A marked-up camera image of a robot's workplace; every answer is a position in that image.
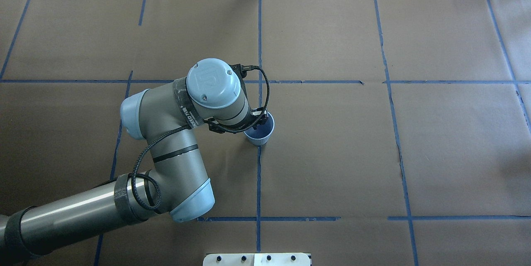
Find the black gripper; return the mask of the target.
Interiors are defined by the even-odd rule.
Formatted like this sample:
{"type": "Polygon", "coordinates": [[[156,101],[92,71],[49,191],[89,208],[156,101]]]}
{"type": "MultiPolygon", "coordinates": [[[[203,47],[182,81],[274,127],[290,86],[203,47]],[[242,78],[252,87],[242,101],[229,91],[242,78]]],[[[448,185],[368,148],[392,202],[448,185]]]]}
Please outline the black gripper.
{"type": "Polygon", "coordinates": [[[220,120],[210,118],[207,120],[209,130],[223,134],[224,132],[230,132],[236,134],[238,132],[244,132],[250,128],[256,129],[260,125],[264,125],[268,120],[268,111],[265,108],[258,108],[255,110],[249,110],[244,116],[243,120],[236,124],[226,125],[221,124],[220,120]]]}

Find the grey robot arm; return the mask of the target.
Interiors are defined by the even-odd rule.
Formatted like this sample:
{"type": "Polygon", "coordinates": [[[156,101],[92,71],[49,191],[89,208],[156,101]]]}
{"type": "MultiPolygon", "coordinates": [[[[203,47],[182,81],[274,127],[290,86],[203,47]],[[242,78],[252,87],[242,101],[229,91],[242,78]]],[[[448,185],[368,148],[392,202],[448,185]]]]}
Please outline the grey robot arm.
{"type": "Polygon", "coordinates": [[[1,221],[1,264],[40,258],[56,249],[168,213],[193,220],[214,206],[214,192],[194,129],[237,134],[264,124],[268,101],[250,107],[244,78],[260,66],[200,60],[185,77],[146,89],[121,104],[121,123],[133,139],[145,140],[130,173],[91,190],[27,207],[1,221]]]}

